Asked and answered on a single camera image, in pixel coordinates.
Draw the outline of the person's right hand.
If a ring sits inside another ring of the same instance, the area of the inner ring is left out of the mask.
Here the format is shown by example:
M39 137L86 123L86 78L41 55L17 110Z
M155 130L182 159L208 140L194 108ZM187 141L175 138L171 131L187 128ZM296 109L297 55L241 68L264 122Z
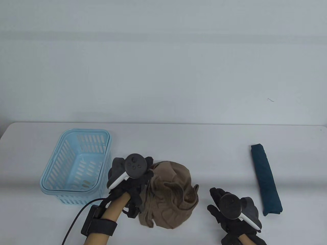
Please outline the person's right hand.
M252 198L238 198L230 192L215 187L209 192L215 205L208 205L207 210L227 233L222 238L222 245L266 244L257 235L261 232L262 224Z

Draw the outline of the person's left hand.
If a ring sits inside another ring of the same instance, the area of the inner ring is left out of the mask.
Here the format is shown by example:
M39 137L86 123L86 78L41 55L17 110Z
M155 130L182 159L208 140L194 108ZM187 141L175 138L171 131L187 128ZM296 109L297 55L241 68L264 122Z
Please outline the person's left hand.
M144 210L141 192L154 176L150 169L153 161L152 157L140 154L130 154L126 159L116 157L112 161L107 189L113 197L120 197L124 193L130 195L130 200L125 205L128 211L123 211L128 217L136 218Z

